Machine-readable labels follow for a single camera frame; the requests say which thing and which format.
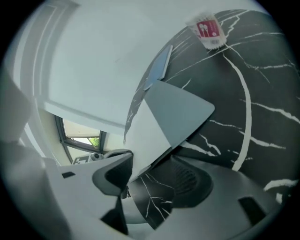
black object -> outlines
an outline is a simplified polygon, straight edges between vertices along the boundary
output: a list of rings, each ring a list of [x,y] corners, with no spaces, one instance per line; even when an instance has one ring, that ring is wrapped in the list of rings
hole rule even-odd
[[[121,199],[125,199],[131,197],[130,193],[129,193],[129,189],[128,186],[125,187],[125,189],[123,190],[123,192],[121,193]]]
[[[61,175],[62,175],[63,178],[69,178],[69,177],[75,176],[75,173],[73,173],[73,172],[64,172]]]
[[[133,155],[127,153],[120,160],[95,171],[92,176],[95,186],[106,195],[119,196],[132,174],[132,159]]]
[[[243,197],[239,203],[249,218],[252,226],[260,222],[266,214],[252,197]]]
[[[119,232],[128,235],[121,199],[118,197],[115,209],[106,213],[101,220]]]

red label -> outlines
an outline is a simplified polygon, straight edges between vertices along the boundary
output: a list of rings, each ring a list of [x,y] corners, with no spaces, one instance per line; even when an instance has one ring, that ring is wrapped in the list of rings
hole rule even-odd
[[[207,20],[197,23],[199,33],[202,38],[220,36],[218,25],[215,20]]]

white wall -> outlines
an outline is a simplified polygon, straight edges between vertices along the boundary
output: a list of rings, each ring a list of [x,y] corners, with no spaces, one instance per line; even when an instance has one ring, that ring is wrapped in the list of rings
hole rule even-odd
[[[97,128],[122,135],[136,87],[168,37],[132,2],[102,4],[83,4],[68,22],[52,62],[49,99],[116,123],[118,129]]]
[[[107,133],[103,148],[105,151],[111,151],[111,150],[115,150],[115,149],[124,148],[123,136],[117,135],[117,134],[112,134],[112,133]]]

